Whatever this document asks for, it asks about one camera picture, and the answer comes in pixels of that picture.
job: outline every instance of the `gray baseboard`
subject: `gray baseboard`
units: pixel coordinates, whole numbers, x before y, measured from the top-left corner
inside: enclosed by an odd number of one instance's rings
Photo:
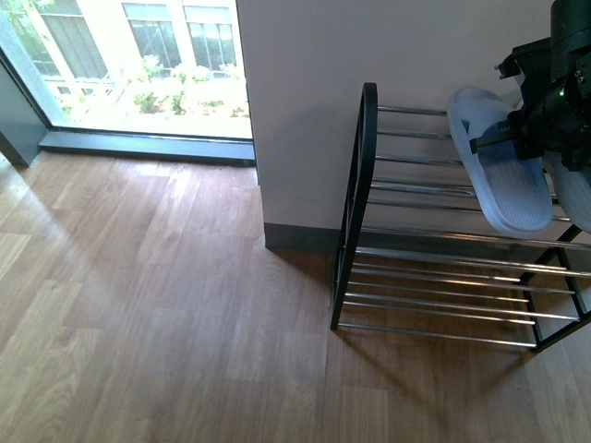
[[[339,234],[338,229],[265,223],[265,246],[269,249],[334,254]]]
[[[338,229],[313,228],[288,224],[265,223],[265,246],[269,249],[291,249],[296,251],[335,254],[339,241]],[[359,245],[384,249],[427,252],[431,254],[461,255],[492,259],[534,259],[538,251],[518,245],[494,245],[459,240],[425,238],[413,235],[385,235],[362,233]]]

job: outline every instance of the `hardwood floorboard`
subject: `hardwood floorboard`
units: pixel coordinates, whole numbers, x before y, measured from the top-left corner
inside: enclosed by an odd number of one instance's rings
[[[590,328],[540,354],[333,333],[333,257],[270,251],[262,226],[252,168],[0,158],[0,442],[591,441]]]

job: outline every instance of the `slide sandal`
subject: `slide sandal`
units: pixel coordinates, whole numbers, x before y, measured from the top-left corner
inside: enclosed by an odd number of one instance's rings
[[[550,174],[558,201],[575,225],[591,233],[591,166],[571,172],[561,162],[559,152],[546,151],[542,164]]]
[[[496,94],[477,88],[457,91],[448,102],[453,142],[488,222],[514,238],[532,238],[552,221],[552,200],[540,159],[519,160],[503,141],[473,154],[470,139],[499,132],[496,124],[513,108]]]

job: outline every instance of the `light blue slipper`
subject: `light blue slipper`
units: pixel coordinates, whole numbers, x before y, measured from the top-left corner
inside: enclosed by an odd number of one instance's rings
[[[503,141],[473,154],[470,140],[499,132],[496,124],[513,108],[496,94],[477,88],[457,91],[448,102],[453,142],[488,222],[500,233],[532,238],[552,221],[552,200],[540,159],[519,160]]]

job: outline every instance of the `building window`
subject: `building window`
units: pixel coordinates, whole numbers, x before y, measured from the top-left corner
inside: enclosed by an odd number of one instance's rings
[[[232,16],[227,7],[185,6],[195,60],[214,73],[236,65]]]
[[[124,3],[129,26],[141,56],[155,55],[163,65],[162,74],[181,63],[173,23],[166,5]]]
[[[104,78],[107,68],[76,0],[54,0],[39,13],[75,78]]]
[[[22,6],[15,7],[14,4],[7,0],[0,1],[0,6],[39,73],[42,76],[58,77],[59,70],[55,66],[54,60],[47,52],[41,37],[33,27]]]

